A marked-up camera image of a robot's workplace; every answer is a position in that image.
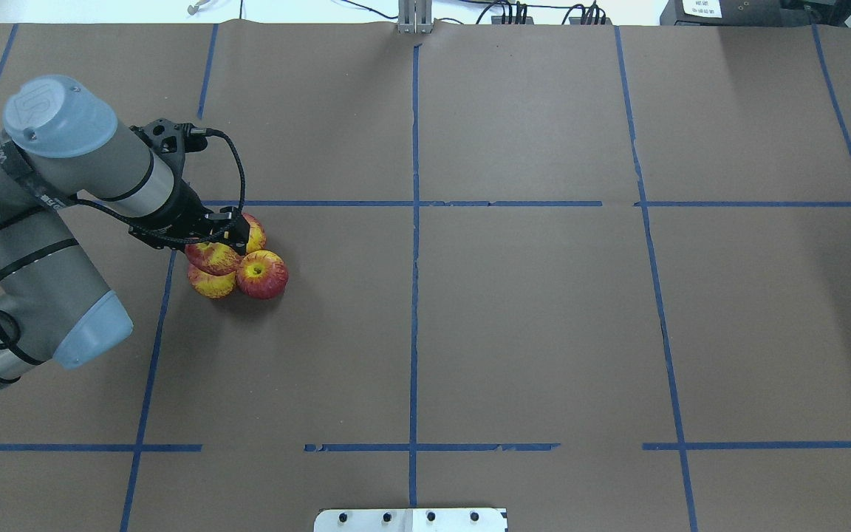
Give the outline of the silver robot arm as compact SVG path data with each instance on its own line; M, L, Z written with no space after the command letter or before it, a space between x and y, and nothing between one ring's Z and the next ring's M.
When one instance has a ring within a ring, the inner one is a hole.
M245 253L244 200L215 212L182 177L185 156L224 132L168 119L127 126L68 75L21 85L2 122L0 391L48 361L84 366L132 333L62 209L104 212L155 249L219 243Z

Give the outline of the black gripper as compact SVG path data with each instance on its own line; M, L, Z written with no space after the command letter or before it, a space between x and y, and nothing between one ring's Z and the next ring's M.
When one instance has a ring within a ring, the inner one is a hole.
M129 226L129 236L153 248L182 248L175 239L196 239L227 245L236 255L244 256L250 238L250 223L240 208L222 208L209 212L196 192L179 181L163 206L139 216L137 225Z

